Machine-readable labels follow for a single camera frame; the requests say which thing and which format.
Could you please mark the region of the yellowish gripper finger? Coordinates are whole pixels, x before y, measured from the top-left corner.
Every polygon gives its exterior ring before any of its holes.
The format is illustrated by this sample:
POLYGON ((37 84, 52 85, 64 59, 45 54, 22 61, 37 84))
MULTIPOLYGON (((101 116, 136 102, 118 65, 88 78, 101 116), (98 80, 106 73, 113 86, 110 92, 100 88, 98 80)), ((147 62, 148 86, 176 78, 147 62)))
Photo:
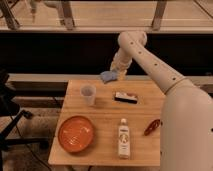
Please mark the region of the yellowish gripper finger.
POLYGON ((126 77, 127 70, 118 71, 118 80, 124 80, 126 77))

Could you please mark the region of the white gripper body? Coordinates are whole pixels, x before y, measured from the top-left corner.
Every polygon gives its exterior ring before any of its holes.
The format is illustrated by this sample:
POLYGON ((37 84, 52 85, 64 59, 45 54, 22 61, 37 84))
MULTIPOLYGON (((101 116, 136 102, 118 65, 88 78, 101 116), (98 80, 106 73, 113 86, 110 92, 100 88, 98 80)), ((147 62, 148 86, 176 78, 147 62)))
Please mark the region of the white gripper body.
POLYGON ((132 57, 124 50, 119 49, 113 57, 110 69, 116 71, 124 71, 130 67, 131 63, 132 57))

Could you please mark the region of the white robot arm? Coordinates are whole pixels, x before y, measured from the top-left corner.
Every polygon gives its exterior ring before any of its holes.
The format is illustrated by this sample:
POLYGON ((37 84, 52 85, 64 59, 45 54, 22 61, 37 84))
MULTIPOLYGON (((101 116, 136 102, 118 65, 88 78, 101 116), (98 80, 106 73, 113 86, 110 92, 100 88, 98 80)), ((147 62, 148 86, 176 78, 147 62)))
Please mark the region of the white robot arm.
POLYGON ((145 48, 143 31, 119 34, 112 68, 136 61, 165 94, 160 171, 213 171, 213 98, 145 48))

